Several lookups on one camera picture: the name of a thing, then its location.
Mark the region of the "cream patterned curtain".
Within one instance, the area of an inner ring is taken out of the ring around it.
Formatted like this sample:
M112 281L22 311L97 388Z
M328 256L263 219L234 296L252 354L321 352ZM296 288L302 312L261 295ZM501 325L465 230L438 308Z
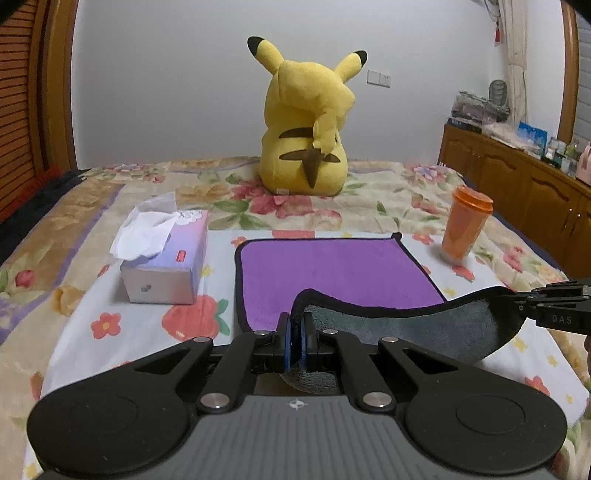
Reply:
M527 121L527 3L523 0L500 0L498 6L506 48L511 122L517 126Z

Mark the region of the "wooden slatted wardrobe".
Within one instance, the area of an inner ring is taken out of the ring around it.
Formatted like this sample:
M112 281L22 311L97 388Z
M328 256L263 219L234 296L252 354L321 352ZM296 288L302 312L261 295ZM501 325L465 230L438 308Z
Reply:
M76 1L1 3L1 218L77 168L71 100Z

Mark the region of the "white wall switch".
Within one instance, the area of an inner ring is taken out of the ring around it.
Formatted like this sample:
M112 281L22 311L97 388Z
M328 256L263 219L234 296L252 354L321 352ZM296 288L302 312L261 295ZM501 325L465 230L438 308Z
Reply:
M386 73L369 70L367 72L367 83L373 86L390 88L392 86L392 76Z

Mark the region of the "purple tissue box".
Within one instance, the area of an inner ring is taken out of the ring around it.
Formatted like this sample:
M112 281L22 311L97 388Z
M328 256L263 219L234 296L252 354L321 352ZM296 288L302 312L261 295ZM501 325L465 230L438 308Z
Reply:
M197 299L208 212L182 210L173 191L137 204L119 227L110 255L132 303L189 305Z

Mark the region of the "orange lidded cup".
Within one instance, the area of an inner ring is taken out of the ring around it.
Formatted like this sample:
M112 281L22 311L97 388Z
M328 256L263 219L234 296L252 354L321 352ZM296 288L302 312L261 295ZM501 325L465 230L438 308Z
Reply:
M457 187L441 245L443 258L462 264L493 211L494 201L489 196L465 185Z

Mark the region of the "purple and grey towel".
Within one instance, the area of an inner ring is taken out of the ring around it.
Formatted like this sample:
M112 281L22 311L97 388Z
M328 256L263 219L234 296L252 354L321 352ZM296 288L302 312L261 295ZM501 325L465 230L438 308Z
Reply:
M403 244L389 238L249 240L235 251L235 305L243 331L276 329L290 314L290 338L315 329L352 333L375 345L386 336L472 365L500 350L525 319L504 286L448 301Z

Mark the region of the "stack of papers and magazines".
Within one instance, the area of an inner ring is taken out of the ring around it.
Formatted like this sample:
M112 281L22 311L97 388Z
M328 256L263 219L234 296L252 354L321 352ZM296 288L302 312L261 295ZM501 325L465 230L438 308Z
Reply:
M510 109L491 100L460 91L456 96L447 124L456 128L481 134L486 125L508 120Z

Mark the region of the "wooden sideboard cabinet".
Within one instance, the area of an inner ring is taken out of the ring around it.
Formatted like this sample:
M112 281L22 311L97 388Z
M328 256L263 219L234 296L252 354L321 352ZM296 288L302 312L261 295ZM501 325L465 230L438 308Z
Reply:
M572 279L590 276L590 187L483 134L444 127L439 162Z

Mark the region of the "small items on sideboard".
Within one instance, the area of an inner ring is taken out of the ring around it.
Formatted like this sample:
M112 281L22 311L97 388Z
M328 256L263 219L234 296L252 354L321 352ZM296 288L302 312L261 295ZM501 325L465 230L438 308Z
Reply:
M574 138L567 144L552 137L542 160L585 185L591 185L589 141Z

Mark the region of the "yellow Pikachu plush toy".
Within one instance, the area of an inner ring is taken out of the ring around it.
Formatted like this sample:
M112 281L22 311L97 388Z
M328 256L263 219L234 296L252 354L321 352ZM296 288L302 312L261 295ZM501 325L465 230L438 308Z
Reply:
M247 46L271 75L259 161L263 186L277 195L335 196L348 177L341 130L356 101L346 82L361 72L367 52L329 68L287 60L262 37L249 37Z

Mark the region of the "grey green desk fan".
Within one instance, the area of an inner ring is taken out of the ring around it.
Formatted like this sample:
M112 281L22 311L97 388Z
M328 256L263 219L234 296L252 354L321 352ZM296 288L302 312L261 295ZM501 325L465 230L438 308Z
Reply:
M508 85L504 80L495 79L489 84L489 101L499 108L509 107Z

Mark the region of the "blue picture postcard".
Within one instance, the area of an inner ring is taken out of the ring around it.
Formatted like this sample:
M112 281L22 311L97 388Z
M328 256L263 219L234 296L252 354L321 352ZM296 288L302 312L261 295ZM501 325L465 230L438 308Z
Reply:
M542 156L546 150L548 132L521 121L517 128L517 136L525 143L526 150L535 156Z

